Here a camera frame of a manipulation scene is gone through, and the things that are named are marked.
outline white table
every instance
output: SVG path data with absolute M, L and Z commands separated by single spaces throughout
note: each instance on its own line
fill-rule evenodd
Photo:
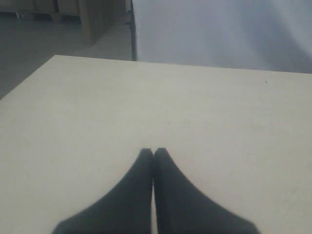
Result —
M 49 234 L 143 147 L 263 234 L 310 233 L 311 143 L 312 75 L 55 56 L 0 101 L 0 233 Z

